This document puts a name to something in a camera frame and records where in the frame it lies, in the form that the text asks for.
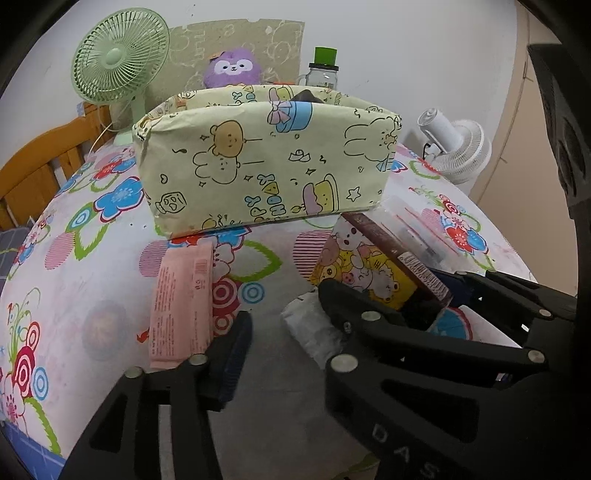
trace pink tissue pack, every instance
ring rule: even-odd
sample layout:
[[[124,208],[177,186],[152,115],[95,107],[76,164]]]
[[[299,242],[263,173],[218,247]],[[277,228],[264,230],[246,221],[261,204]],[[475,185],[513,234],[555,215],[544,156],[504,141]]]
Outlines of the pink tissue pack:
[[[213,242],[169,248],[150,316],[150,367],[175,368],[213,339]]]

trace yellow cartoon package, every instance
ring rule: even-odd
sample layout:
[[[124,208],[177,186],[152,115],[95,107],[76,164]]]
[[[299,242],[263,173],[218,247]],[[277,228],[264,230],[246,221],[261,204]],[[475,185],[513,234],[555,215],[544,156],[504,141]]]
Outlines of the yellow cartoon package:
[[[295,100],[304,89],[321,102]],[[156,225],[175,237],[372,207],[400,128],[335,90],[247,85],[179,94],[133,133]]]
[[[449,289],[398,240],[383,210],[343,213],[310,276],[334,278],[398,310],[410,326],[427,329],[449,304]]]

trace fan hub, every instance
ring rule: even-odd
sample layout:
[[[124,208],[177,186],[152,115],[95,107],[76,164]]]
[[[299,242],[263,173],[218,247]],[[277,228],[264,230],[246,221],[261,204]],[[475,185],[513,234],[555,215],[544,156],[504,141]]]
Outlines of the fan hub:
[[[123,59],[124,53],[125,52],[123,51],[123,49],[119,47],[113,47],[112,49],[110,49],[105,54],[105,66],[107,68],[115,67]]]

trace plush toy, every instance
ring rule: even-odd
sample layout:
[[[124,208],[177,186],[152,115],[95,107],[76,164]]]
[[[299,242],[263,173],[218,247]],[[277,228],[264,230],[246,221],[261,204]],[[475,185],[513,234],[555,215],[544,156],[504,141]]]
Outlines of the plush toy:
[[[236,48],[222,52],[211,59],[203,75],[206,88],[225,87],[227,85],[260,85],[261,66],[247,48]]]

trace fan stand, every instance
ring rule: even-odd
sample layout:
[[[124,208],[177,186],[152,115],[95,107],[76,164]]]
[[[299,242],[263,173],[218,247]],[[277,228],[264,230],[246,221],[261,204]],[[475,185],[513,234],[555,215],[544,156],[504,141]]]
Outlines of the fan stand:
[[[146,114],[146,98],[144,93],[145,89],[136,93],[135,96],[131,99],[131,125],[135,125]],[[131,136],[131,127],[125,128],[117,132],[115,140],[113,141],[113,145],[117,146],[129,145],[131,143],[133,143],[133,138]]]

